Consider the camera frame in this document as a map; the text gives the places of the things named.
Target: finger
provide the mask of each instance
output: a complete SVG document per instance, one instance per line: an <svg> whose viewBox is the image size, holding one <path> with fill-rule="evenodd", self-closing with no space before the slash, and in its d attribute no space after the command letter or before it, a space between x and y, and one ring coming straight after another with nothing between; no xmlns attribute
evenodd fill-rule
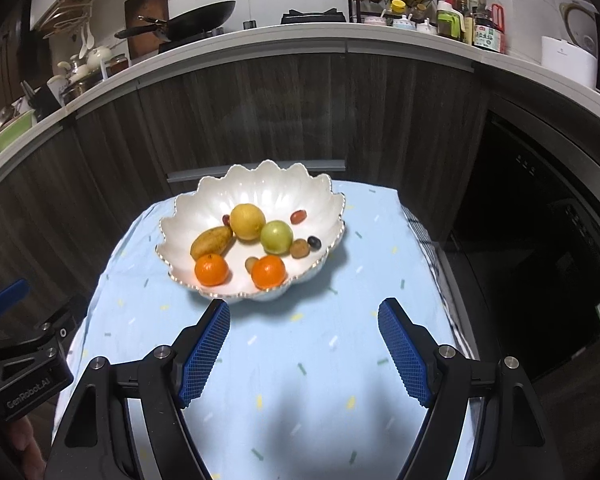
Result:
<svg viewBox="0 0 600 480"><path fill-rule="evenodd" d="M33 438L33 426L29 418L23 416L19 420L15 420L7 427L7 435L13 444L13 447L18 451L24 451Z"/></svg>
<svg viewBox="0 0 600 480"><path fill-rule="evenodd" d="M46 463L40 453L40 447L32 440L22 454L22 472L27 480L42 480L45 474Z"/></svg>

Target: blue textured pad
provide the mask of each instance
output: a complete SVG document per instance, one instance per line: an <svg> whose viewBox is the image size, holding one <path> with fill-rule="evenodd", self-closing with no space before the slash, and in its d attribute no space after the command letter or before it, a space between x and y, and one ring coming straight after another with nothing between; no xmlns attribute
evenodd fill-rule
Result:
<svg viewBox="0 0 600 480"><path fill-rule="evenodd" d="M394 311L385 301L380 304L378 310L378 328L395 367L398 368L407 393L418 399L422 406L428 404L431 391L427 386L427 369L424 361L395 317Z"/></svg>
<svg viewBox="0 0 600 480"><path fill-rule="evenodd" d="M0 291L0 316L29 293L29 283L20 279Z"/></svg>
<svg viewBox="0 0 600 480"><path fill-rule="evenodd" d="M230 322L229 306L223 301L182 369L182 387L178 396L186 406L191 399L197 399L202 395L211 368L214 367L222 344L229 333Z"/></svg>

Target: light blue tablecloth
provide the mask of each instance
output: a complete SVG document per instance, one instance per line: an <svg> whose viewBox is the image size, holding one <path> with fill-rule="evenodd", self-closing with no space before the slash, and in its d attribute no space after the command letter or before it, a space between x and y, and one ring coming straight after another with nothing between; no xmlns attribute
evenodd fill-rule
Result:
<svg viewBox="0 0 600 480"><path fill-rule="evenodd" d="M231 329L202 397L184 411L209 472L222 480L395 480L426 410L409 397L378 330L395 296L439 344L454 343L436 282L393 189L334 182L347 231L324 269L270 303L231 306ZM171 281L154 252L173 199L131 226L100 277L69 355L144 357L195 324L207 300ZM73 386L60 395L58 423ZM159 478L138 400L130 401L144 477ZM462 479L474 432L465 417L450 479Z"/></svg>

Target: white scalloped bowl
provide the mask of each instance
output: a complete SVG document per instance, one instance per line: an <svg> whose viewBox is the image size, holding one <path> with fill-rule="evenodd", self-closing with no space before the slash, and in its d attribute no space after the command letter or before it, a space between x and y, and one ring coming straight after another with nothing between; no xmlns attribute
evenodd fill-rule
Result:
<svg viewBox="0 0 600 480"><path fill-rule="evenodd" d="M266 253L259 242L244 243L236 239L224 253L230 278L218 286L201 285L193 272L191 244L203 231L222 225L222 215L229 214L241 203L258 206L267 222L283 220L289 225L291 213L304 209L307 218L291 225L294 239L317 236L322 247L299 260L289 254L282 256L285 281L280 286L259 290L245 269L244 261L249 256L261 258ZM344 205L344 195L333 193L328 175L313 177L300 163L287 170L280 169L271 160L265 160L255 170L235 165L224 177L203 177L196 192L176 197L174 215L160 220L164 242L158 244L155 251L168 264L172 280L205 298L223 298L228 303L246 299L274 300L292 284L306 282L322 269L329 252L344 234Z"/></svg>

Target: cutting board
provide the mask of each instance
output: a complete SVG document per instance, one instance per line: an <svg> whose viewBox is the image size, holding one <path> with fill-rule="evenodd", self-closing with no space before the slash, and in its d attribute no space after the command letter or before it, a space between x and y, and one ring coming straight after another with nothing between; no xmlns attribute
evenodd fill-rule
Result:
<svg viewBox="0 0 600 480"><path fill-rule="evenodd" d="M148 25L147 22L138 20L138 16L168 20L169 6L167 0L127 0L125 2L126 28ZM128 38L126 41L129 47L129 56L132 60L158 50L158 46L163 43L163 41L156 38L155 34L150 32Z"/></svg>

